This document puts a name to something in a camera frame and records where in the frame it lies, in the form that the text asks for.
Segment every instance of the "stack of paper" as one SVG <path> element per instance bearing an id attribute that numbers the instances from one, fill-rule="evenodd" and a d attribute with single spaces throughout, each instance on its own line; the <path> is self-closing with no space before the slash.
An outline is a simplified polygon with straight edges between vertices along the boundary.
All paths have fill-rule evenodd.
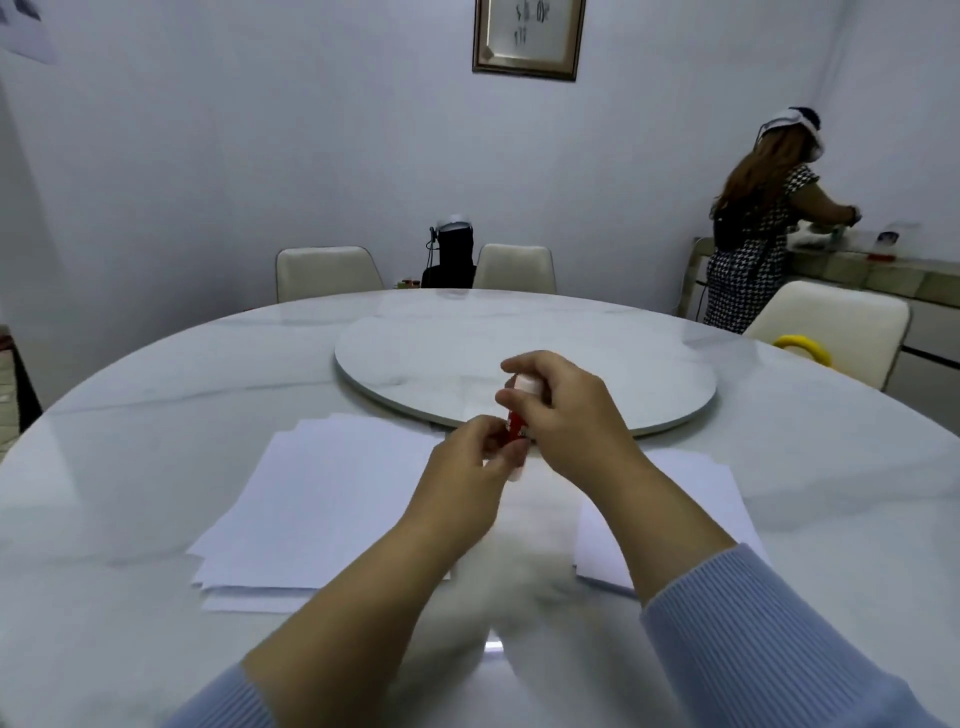
<path id="1" fill-rule="evenodd" d="M 657 449 L 646 452 L 646 455 L 735 541 L 747 544 L 770 563 L 730 468 L 717 465 L 700 452 Z M 574 564 L 577 575 L 584 579 L 629 593 L 634 590 L 620 547 L 600 511 L 586 498 L 580 512 Z"/>
<path id="2" fill-rule="evenodd" d="M 295 612 L 392 528 L 443 436 L 333 415 L 274 435 L 233 507 L 190 547 L 207 611 Z"/>

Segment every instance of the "white marble tabletop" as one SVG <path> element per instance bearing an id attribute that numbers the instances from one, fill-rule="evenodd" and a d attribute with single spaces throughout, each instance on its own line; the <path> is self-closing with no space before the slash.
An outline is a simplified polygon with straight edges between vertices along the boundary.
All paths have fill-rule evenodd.
<path id="1" fill-rule="evenodd" d="M 12 728 L 155 725 L 279 624 L 201 612 L 184 551 L 275 431 L 332 412 L 396 417 L 339 379 L 332 353 L 345 327 L 409 295 L 440 294 L 287 303 L 190 329 L 94 376 L 24 435 L 0 466 Z M 960 725 L 960 440 L 787 352 L 668 325 L 718 392 L 644 447 L 730 465 L 783 577 Z M 508 489 L 492 534 L 428 605 L 388 724 L 683 725 L 637 604 L 572 577 L 577 503 L 535 478 Z M 484 651 L 491 630 L 503 652 Z"/>
<path id="2" fill-rule="evenodd" d="M 545 349 L 601 376 L 630 431 L 646 435 L 692 419 L 716 393 L 683 334 L 668 316 L 613 303 L 451 290 L 393 298 L 347 327 L 334 355 L 365 394 L 457 427 L 502 414 L 490 396 L 503 386 L 501 361 Z"/>

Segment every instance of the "yellow ring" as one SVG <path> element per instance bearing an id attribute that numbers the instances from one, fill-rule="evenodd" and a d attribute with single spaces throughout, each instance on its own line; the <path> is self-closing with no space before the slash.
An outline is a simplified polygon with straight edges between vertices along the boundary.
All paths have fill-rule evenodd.
<path id="1" fill-rule="evenodd" d="M 797 334 L 781 336 L 779 339 L 777 339 L 777 341 L 774 342 L 774 346 L 778 349 L 786 349 L 787 347 L 803 349 L 805 352 L 810 354 L 810 356 L 813 357 L 813 360 L 818 364 L 823 364 L 825 367 L 833 365 L 833 357 L 830 356 L 830 352 L 820 346 L 820 344 L 815 342 L 813 339 L 808 339 L 805 336 L 799 336 Z"/>

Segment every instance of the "light blue sleeve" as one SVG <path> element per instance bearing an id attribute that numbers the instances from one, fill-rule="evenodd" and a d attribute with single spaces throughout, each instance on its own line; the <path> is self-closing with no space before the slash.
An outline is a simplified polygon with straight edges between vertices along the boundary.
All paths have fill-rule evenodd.
<path id="1" fill-rule="evenodd" d="M 239 665 L 194 695 L 163 728 L 276 728 L 260 693 Z"/>
<path id="2" fill-rule="evenodd" d="M 697 726 L 933 728 L 906 683 L 858 652 L 748 546 L 718 554 L 643 613 Z"/>

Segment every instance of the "picture frame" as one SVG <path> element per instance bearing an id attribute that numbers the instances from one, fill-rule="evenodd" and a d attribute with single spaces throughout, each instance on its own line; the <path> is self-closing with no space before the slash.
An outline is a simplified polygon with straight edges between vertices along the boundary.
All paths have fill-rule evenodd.
<path id="1" fill-rule="evenodd" d="M 575 82 L 587 0 L 476 0 L 473 72 Z"/>

